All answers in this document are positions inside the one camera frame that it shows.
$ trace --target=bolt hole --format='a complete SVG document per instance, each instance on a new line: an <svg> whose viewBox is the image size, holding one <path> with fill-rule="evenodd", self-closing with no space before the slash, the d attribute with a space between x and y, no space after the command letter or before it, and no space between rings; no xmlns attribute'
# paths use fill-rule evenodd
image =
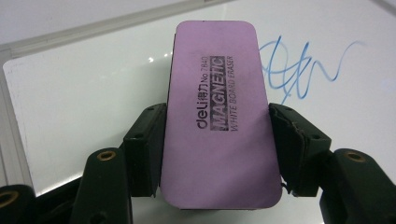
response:
<svg viewBox="0 0 396 224"><path fill-rule="evenodd" d="M13 203L15 200L17 200L19 195L20 194L15 190L0 193L0 208L6 207L7 205Z"/></svg>
<svg viewBox="0 0 396 224"><path fill-rule="evenodd" d="M116 153L114 151L104 151L99 153L99 155L97 156L97 159L99 161L109 161L111 159L113 159L114 157L116 157Z"/></svg>
<svg viewBox="0 0 396 224"><path fill-rule="evenodd" d="M346 156L353 161L359 161L359 162L364 162L366 159L363 158L363 156L359 155L356 152L347 152Z"/></svg>
<svg viewBox="0 0 396 224"><path fill-rule="evenodd" d="M91 224L104 224L106 222L106 216L102 213L93 215L90 219Z"/></svg>
<svg viewBox="0 0 396 224"><path fill-rule="evenodd" d="M143 137L143 134L142 134L142 133L139 133L139 134L135 134L135 135L134 135L134 138L141 138L141 137Z"/></svg>
<svg viewBox="0 0 396 224"><path fill-rule="evenodd" d="M320 135L318 135L318 134L312 134L312 137L313 137L314 139L320 139Z"/></svg>

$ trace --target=purple eraser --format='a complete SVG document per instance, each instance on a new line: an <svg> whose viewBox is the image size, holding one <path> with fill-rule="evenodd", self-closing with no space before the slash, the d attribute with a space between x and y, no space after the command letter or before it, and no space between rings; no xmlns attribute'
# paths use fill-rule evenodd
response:
<svg viewBox="0 0 396 224"><path fill-rule="evenodd" d="M161 190L181 209L275 205L281 179L254 27L177 27Z"/></svg>

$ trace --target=whiteboard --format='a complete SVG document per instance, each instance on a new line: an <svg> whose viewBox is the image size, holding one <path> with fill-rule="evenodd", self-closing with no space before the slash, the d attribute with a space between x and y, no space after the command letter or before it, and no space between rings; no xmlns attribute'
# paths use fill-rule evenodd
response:
<svg viewBox="0 0 396 224"><path fill-rule="evenodd" d="M331 150L371 155L396 182L395 15L370 0L245 0L5 63L38 194L80 176L88 155L117 147L145 107L166 101L173 37L185 20L252 23L269 102L296 109L330 136ZM178 211L161 194L133 203L136 223L322 222L318 198L286 193L254 212Z"/></svg>

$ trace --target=whiteboard eraser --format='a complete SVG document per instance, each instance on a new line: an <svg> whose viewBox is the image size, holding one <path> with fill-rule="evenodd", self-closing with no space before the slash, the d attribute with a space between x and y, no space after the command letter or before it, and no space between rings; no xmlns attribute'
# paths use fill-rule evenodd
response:
<svg viewBox="0 0 396 224"><path fill-rule="evenodd" d="M161 191L180 209L259 209L281 197L254 27L184 21L169 84Z"/></svg>

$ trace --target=handwritten scribble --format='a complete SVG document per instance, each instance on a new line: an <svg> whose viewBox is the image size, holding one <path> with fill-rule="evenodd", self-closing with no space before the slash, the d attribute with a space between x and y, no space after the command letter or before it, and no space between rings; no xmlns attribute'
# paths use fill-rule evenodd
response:
<svg viewBox="0 0 396 224"><path fill-rule="evenodd" d="M347 51L356 44L362 44L359 41L352 42L349 46L346 47L344 53L341 56L341 59L338 63L336 73L331 76L325 69L324 65L319 60L314 60L312 56L307 55L309 42L306 42L303 52L301 53L300 60L297 63L289 64L289 52L287 46L282 42L282 36L278 38L276 41L271 41L264 44L260 47L260 52L262 54L263 51L272 50L271 57L269 57L269 61L267 65L262 66L262 71L264 75L268 78L268 84L272 89L278 90L282 89L285 96L282 100L281 104L284 104L288 97L291 96L291 92L295 89L297 92L297 96L299 99L304 99L309 92L309 88L311 85L311 77L314 74L316 69L319 69L319 72L327 78L330 82L334 82L338 76L340 75L340 69L342 62L344 60ZM283 50L282 56L284 57L279 61L279 52ZM280 70L273 69L273 64L282 64Z"/></svg>

